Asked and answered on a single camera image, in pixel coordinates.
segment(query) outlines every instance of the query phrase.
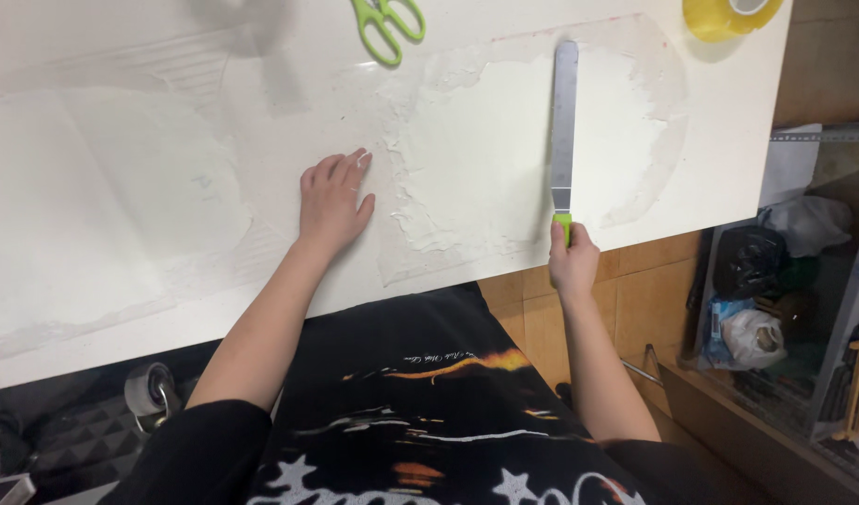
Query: tape roll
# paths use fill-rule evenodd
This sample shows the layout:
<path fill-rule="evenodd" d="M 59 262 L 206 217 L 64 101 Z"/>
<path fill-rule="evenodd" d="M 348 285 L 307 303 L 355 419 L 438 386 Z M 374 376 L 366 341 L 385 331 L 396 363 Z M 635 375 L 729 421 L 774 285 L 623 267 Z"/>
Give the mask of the tape roll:
<path fill-rule="evenodd" d="M 682 0 L 688 29 L 705 42 L 721 42 L 766 26 L 783 0 Z"/>

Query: person's right hand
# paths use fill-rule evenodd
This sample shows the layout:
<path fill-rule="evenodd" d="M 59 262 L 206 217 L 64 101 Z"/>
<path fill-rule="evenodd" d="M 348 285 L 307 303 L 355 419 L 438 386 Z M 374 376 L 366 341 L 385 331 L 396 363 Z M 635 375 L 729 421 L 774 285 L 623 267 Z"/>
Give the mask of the person's right hand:
<path fill-rule="evenodd" d="M 601 250 L 592 244 L 588 231 L 580 223 L 570 224 L 570 248 L 563 242 L 563 225 L 551 224 L 551 258 L 548 270 L 551 281 L 562 299 L 591 299 Z"/>
<path fill-rule="evenodd" d="M 327 260 L 361 235 L 373 214 L 371 193 L 358 208 L 358 187 L 372 155 L 363 147 L 350 155 L 333 155 L 302 174 L 299 240 Z"/>

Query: person's left hand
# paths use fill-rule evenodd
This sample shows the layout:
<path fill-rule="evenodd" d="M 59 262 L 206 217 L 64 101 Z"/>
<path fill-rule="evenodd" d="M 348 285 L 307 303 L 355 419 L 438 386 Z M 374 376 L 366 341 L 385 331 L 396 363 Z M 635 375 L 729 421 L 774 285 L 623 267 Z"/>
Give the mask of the person's left hand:
<path fill-rule="evenodd" d="M 323 158 L 305 170 L 301 179 L 300 241 L 333 258 L 361 235 L 376 201 L 371 193 L 358 209 L 358 187 L 372 157 L 361 147 L 348 156 Z"/>

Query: offset spatula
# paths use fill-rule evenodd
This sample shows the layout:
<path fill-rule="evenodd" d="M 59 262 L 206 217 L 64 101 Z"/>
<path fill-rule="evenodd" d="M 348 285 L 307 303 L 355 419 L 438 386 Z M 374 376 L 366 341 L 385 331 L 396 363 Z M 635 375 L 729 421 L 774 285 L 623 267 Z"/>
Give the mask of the offset spatula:
<path fill-rule="evenodd" d="M 576 74 L 580 48 L 573 40 L 561 42 L 554 56 L 554 121 L 551 130 L 551 196 L 554 221 L 563 224 L 570 247 L 570 191 L 573 184 L 573 135 L 576 131 Z"/>

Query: person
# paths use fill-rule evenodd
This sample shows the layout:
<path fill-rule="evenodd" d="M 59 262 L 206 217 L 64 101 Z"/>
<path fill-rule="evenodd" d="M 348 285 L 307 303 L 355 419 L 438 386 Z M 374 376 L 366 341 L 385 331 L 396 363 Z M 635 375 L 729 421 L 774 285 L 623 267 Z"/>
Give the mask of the person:
<path fill-rule="evenodd" d="M 104 504 L 713 503 L 623 369 L 586 229 L 551 225 L 575 414 L 491 316 L 476 283 L 306 320 L 358 238 L 371 155 L 301 177 L 299 239 L 215 351 L 186 405 Z M 272 423 L 269 412 L 276 406 Z"/>

